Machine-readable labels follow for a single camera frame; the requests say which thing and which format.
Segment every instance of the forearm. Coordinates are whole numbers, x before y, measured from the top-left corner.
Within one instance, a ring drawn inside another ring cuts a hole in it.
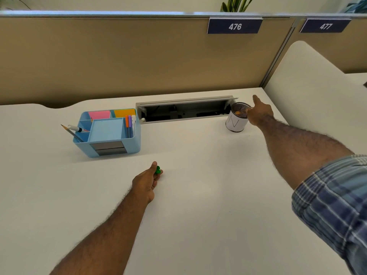
[[[354,154],[333,138],[286,125],[271,116],[265,116],[258,127],[275,168],[292,189],[326,163]]]
[[[130,191],[112,215],[82,240],[51,274],[122,274],[147,204],[146,199]]]

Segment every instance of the desk number sign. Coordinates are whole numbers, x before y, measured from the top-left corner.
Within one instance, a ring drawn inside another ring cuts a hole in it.
[[[342,32],[351,19],[307,19],[300,32]]]
[[[210,18],[208,34],[257,34],[262,18]]]

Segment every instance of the green object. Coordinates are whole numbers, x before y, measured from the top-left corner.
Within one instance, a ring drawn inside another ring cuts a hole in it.
[[[228,0],[228,3],[222,3],[220,12],[244,12],[248,5],[252,2],[250,0],[247,3],[247,0]]]
[[[157,169],[155,171],[155,174],[160,174],[160,173],[161,173],[160,168],[159,168],[159,166],[157,166]]]

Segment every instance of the shirt sleeve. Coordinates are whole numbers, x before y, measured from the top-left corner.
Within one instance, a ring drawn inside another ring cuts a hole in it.
[[[294,191],[292,210],[352,273],[367,274],[367,155],[340,158],[312,173]]]

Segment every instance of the person's left arm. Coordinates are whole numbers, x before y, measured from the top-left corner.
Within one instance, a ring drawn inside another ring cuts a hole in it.
[[[125,270],[145,208],[154,198],[153,189],[162,174],[157,162],[137,175],[132,188],[115,211],[83,239],[50,275],[117,275]]]

